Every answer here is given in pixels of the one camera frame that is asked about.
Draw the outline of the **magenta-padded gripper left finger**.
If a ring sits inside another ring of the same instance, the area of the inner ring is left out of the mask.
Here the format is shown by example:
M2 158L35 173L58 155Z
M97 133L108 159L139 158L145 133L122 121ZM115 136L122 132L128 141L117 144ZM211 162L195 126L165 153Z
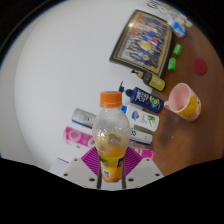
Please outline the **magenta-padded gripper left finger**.
M100 159L95 147L81 158L73 158L61 177L78 186L99 189L101 187Z

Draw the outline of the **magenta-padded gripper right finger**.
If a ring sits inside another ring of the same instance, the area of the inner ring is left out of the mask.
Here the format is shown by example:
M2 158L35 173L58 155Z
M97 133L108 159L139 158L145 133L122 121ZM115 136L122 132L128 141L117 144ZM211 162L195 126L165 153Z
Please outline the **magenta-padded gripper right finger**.
M129 147L124 156L122 188L140 188L163 178L153 159L153 150Z

